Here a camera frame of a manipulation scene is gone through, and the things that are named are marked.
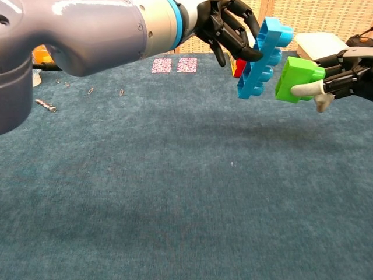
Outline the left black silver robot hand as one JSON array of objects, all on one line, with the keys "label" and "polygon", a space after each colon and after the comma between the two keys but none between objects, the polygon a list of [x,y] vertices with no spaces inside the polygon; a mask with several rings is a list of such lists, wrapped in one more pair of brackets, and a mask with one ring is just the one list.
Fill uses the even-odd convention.
[{"label": "left black silver robot hand", "polygon": [[252,9],[243,1],[204,1],[197,6],[197,12],[195,34],[209,45],[221,67],[226,65],[222,48],[246,62],[263,57],[249,45],[245,28],[257,37],[260,27]]}]

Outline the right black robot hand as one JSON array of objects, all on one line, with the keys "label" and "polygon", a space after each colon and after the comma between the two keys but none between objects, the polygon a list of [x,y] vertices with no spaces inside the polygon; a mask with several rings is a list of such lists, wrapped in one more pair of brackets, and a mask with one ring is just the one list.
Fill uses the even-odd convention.
[{"label": "right black robot hand", "polygon": [[372,101],[372,48],[348,47],[337,54],[313,60],[325,70],[325,78],[295,85],[290,89],[294,96],[312,96],[319,113],[334,100],[358,96]]}]

